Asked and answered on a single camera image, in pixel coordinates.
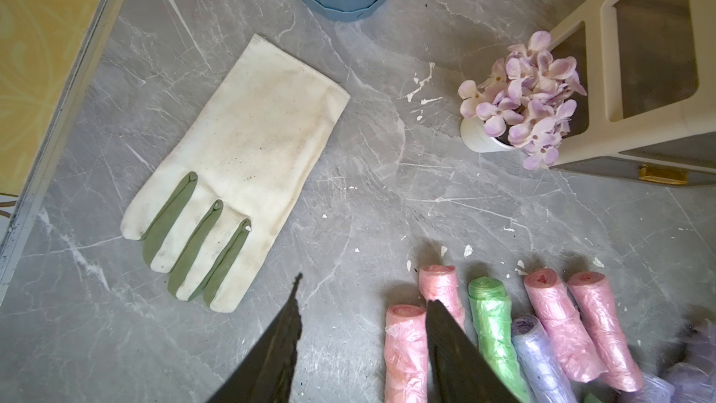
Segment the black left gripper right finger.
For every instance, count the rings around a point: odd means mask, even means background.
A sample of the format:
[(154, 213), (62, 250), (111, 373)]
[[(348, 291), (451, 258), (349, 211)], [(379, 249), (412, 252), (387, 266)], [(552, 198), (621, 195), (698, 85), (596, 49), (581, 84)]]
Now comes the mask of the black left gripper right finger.
[(441, 402), (516, 402), (445, 305), (427, 303), (426, 333), (434, 387)]

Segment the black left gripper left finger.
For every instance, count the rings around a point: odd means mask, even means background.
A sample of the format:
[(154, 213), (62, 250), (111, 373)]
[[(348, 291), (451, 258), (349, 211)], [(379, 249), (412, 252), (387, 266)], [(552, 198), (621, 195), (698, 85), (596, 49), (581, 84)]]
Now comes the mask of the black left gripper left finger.
[(298, 274), (285, 305), (264, 334), (210, 401), (266, 402), (289, 401), (298, 363), (298, 342), (302, 334), (298, 292), (302, 275)]

